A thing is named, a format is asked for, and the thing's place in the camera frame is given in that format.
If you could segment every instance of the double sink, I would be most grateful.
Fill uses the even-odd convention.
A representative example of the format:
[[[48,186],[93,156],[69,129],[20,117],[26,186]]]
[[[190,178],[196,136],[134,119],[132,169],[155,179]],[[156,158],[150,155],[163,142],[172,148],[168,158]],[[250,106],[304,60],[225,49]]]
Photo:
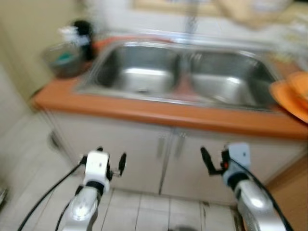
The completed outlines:
[[[126,40],[105,48],[78,93],[198,106],[269,110],[278,79],[253,52]]]

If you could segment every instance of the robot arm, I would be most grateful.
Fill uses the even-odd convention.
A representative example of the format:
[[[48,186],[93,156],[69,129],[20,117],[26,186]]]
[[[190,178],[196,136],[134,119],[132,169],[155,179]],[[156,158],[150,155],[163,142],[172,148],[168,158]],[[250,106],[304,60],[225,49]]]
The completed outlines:
[[[87,157],[83,185],[77,191],[64,213],[62,231],[91,231],[97,218],[97,208],[101,197],[110,188],[112,176],[120,177],[126,165],[126,154],[123,154],[119,169],[111,171],[109,154],[102,149],[91,151]]]
[[[216,170],[209,153],[202,147],[203,161],[209,175],[222,175],[224,183],[231,187],[238,211],[242,215],[248,231],[291,231],[287,230],[281,217],[274,209],[269,195],[243,169],[250,168],[250,150],[246,143],[233,143],[226,147],[222,155],[221,167]]]

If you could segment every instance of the cabinet handle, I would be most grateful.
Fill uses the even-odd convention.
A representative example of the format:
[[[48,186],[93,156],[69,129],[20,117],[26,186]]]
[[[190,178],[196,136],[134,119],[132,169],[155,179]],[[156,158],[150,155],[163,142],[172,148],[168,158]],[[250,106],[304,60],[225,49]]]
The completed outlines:
[[[179,134],[178,146],[177,146],[176,152],[175,152],[176,158],[179,158],[182,154],[182,149],[183,149],[183,146],[184,146],[185,138],[186,138],[186,134],[184,132],[181,132]]]
[[[166,141],[166,138],[164,136],[160,136],[158,138],[157,159],[160,159],[162,157],[162,155],[163,155],[165,141]]]

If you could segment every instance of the white cabinet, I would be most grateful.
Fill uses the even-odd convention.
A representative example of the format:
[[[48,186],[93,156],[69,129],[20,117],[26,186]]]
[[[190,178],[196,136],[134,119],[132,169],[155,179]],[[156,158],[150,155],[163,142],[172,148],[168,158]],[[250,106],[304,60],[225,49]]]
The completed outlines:
[[[65,113],[49,113],[49,118],[73,162],[102,146],[111,167],[117,167],[126,152],[127,168],[112,186],[158,193],[170,128]]]
[[[221,150],[229,142],[247,142],[251,149],[251,170],[262,181],[274,177],[296,160],[305,142],[247,137],[234,134],[177,129],[173,136],[162,194],[204,201],[232,203],[234,196],[221,176],[208,175],[200,148],[206,147],[216,168],[220,168]]]

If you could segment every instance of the orange countertop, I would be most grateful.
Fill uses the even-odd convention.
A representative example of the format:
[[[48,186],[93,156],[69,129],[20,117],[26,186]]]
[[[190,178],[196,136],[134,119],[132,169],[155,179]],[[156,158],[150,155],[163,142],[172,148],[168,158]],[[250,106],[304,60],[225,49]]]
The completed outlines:
[[[112,39],[98,43],[96,46],[100,48],[109,41]],[[276,67],[282,75],[298,71],[293,64],[277,63]],[[34,97],[34,105],[41,110],[102,116],[164,126],[297,140],[308,138],[308,125],[288,112],[253,112],[76,94],[73,88],[79,80],[78,77],[53,80]]]

